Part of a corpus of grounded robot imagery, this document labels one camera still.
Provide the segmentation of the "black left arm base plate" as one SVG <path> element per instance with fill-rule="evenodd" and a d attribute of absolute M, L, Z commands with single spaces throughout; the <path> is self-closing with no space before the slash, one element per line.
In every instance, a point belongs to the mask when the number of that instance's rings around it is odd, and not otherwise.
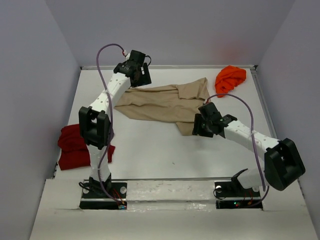
<path fill-rule="evenodd" d="M 82 188 L 79 207 L 82 210 L 126 210 L 127 186 L 126 182 L 113 182 L 109 195 L 101 186 L 91 186 L 88 181 L 79 182 Z"/>

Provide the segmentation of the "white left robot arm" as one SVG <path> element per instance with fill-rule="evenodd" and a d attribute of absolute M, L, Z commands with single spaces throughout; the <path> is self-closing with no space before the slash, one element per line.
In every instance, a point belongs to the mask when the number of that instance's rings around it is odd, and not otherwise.
<path fill-rule="evenodd" d="M 78 112 L 80 136 L 87 146 L 91 174 L 89 189 L 104 198 L 112 188 L 111 172 L 107 153 L 114 137 L 113 109 L 129 88 L 149 85 L 151 81 L 149 66 L 145 62 L 148 56 L 132 50 L 118 63 L 109 81 L 103 81 L 103 91 L 87 107 Z"/>

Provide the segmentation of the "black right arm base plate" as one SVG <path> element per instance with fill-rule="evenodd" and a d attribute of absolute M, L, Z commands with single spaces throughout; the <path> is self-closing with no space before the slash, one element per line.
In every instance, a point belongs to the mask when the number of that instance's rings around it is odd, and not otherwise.
<path fill-rule="evenodd" d="M 231 181 L 214 183 L 213 196 L 217 210 L 222 209 L 263 209 L 259 190 L 245 189 L 242 186 L 233 188 Z"/>

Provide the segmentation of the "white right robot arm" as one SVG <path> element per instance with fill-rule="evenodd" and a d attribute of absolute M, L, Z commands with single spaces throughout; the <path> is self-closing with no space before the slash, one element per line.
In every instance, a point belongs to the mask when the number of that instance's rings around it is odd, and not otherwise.
<path fill-rule="evenodd" d="M 198 110 L 193 135 L 221 136 L 245 147 L 256 157 L 255 169 L 245 168 L 231 178 L 230 190 L 235 196 L 259 187 L 283 191 L 305 174 L 305 165 L 293 140 L 279 140 L 256 132 L 230 114 L 221 115 L 212 102 L 203 104 Z"/>

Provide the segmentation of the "beige t shirt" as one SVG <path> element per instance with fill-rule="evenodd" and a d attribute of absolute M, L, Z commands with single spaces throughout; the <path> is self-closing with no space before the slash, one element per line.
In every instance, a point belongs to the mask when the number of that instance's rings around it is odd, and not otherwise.
<path fill-rule="evenodd" d="M 176 124 L 182 136 L 191 136 L 198 108 L 209 97 L 207 78 L 185 84 L 130 88 L 115 109 L 133 120 Z"/>

